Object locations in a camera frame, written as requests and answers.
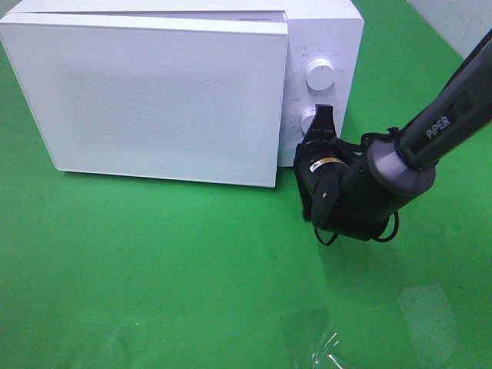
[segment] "green surface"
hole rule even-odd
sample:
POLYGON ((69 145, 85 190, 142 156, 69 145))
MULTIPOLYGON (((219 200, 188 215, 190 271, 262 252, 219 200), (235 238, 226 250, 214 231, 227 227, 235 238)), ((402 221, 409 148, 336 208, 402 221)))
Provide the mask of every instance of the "green surface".
MULTIPOLYGON (((460 64, 405 2, 356 3, 353 141, 460 64)), ((288 169, 273 190, 56 171, 0 51, 0 367, 490 367, 490 133, 439 164, 396 240, 325 248, 288 169)))

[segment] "microwave top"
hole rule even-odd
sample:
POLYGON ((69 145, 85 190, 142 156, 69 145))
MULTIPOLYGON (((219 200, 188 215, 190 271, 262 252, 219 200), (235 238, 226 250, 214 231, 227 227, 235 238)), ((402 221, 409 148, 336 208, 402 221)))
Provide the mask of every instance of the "microwave top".
POLYGON ((360 18, 350 0, 23 0, 9 13, 285 12, 289 19, 360 18))

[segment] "cable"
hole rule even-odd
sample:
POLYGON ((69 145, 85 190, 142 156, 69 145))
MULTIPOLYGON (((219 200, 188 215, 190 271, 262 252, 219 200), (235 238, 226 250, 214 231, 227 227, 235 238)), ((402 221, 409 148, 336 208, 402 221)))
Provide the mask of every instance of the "cable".
POLYGON ((336 233, 333 233, 333 235, 331 236, 330 240, 328 241, 323 241, 321 239, 321 236, 320 234, 318 233, 317 231, 317 227, 314 227, 314 234, 316 235, 316 238, 318 241, 320 241, 322 244, 324 244, 325 246, 331 246, 331 244, 333 244, 335 242, 335 240, 337 239, 338 237, 338 234, 336 233))
POLYGON ((394 213, 394 226, 393 226, 393 231, 391 232, 391 234, 389 236, 387 236, 386 238, 375 237, 375 238, 373 238, 373 240, 375 240, 377 242, 391 241, 394 238, 394 236, 397 235, 399 227, 400 227, 400 217, 398 216, 398 212, 395 212, 394 213))

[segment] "white microwave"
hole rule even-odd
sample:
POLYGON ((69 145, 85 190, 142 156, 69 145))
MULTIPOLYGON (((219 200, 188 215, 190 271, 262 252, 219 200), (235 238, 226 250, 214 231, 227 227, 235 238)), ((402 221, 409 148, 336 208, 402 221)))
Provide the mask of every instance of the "white microwave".
POLYGON ((349 0, 24 0, 0 36, 55 167, 274 187, 315 104, 343 125, 349 0))

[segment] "transparent plastic sheet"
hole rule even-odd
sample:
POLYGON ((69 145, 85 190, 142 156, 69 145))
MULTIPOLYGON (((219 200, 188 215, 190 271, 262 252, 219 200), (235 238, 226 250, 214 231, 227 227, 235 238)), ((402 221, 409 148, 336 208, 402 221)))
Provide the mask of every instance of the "transparent plastic sheet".
POLYGON ((338 333, 327 308, 282 317, 289 361, 295 369, 347 369, 340 355, 338 333))

